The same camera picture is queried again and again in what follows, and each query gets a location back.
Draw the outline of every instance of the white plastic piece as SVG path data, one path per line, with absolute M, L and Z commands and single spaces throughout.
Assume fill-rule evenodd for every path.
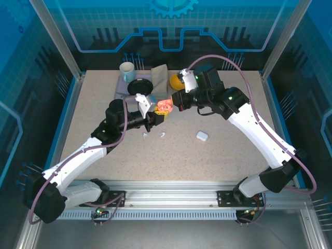
M 288 162 L 291 159 L 290 155 L 283 151 L 257 123 L 250 104 L 244 104 L 239 111 L 232 114 L 228 120 L 259 149 L 271 168 L 279 168 L 283 165 L 283 161 Z M 267 130 L 294 155 L 295 148 L 279 137 L 259 115 L 258 118 Z
M 88 182 L 83 185 L 78 185 L 74 187 L 66 188 L 66 191 L 63 196 L 67 197 L 65 202 L 66 209 L 70 209 L 74 206 L 80 205 L 86 202 L 94 202 L 96 201 L 102 190 L 100 187 L 93 182 Z
M 208 140 L 209 135 L 207 135 L 205 132 L 199 131 L 199 132 L 197 132 L 196 137 L 197 137 L 199 140 L 205 142 L 206 140 Z
M 147 112 L 152 112 L 157 104 L 156 99 L 151 95 L 145 96 L 137 93 L 135 99 L 139 103 L 139 110 L 143 118 L 146 117 Z
M 191 90 L 196 89 L 198 87 L 195 75 L 193 74 L 193 71 L 186 71 L 186 68 L 185 68 L 185 69 L 180 70 L 179 73 L 182 74 L 181 81 L 185 84 L 186 93 L 188 93 Z
M 240 186 L 239 190 L 246 196 L 246 197 L 252 197 L 257 193 L 261 193 L 264 191 L 267 191 L 268 189 L 263 185 L 263 183 L 260 181 L 259 174 L 253 175 L 248 177 L 246 180 L 244 180 Z
M 90 137 L 79 149 L 77 149 L 74 153 L 86 149 L 88 147 L 101 145 L 102 142 L 95 137 Z M 51 183 L 57 183 L 57 189 L 62 194 L 65 192 L 68 185 L 80 174 L 82 173 L 88 166 L 92 165 L 98 159 L 106 156 L 107 151 L 106 148 L 100 149 L 92 149 L 87 150 L 86 152 L 76 156 L 72 160 L 70 160 L 61 170 L 60 172 L 51 180 Z M 59 162 L 57 165 L 51 167 L 48 170 L 45 170 L 44 178 L 48 179 L 51 174 L 62 164 Z

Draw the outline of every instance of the speckled countertop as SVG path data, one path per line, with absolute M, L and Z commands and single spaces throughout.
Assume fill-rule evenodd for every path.
M 251 83 L 259 114 L 273 127 L 259 73 L 245 74 Z M 120 71 L 86 72 L 62 159 L 80 147 L 105 118 L 119 75 Z M 247 94 L 238 72 L 220 71 L 219 75 L 225 87 L 235 86 Z M 210 136 L 206 142 L 196 138 L 199 130 Z M 77 179 L 238 181 L 267 167 L 258 149 L 240 130 L 220 115 L 199 116 L 196 108 L 181 113 L 175 108 L 145 139 L 143 132 L 144 127 L 128 131 L 117 148 Z

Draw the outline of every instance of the yellow ball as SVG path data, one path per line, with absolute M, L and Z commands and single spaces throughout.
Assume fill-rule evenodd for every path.
M 177 77 L 176 74 L 172 75 L 170 79 L 171 87 L 176 90 L 180 91 L 182 89 L 185 89 L 185 84 L 183 84 Z

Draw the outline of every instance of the white mug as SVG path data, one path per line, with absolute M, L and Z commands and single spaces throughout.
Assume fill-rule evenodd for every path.
M 119 69 L 125 82 L 130 83 L 135 80 L 135 66 L 133 63 L 129 61 L 123 62 Z

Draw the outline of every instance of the small white box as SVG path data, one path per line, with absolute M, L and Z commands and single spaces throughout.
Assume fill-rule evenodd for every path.
M 199 140 L 205 142 L 206 140 L 208 140 L 209 135 L 207 135 L 206 133 L 204 133 L 204 132 L 202 132 L 202 131 L 199 131 L 199 132 L 197 132 L 196 137 L 197 137 Z

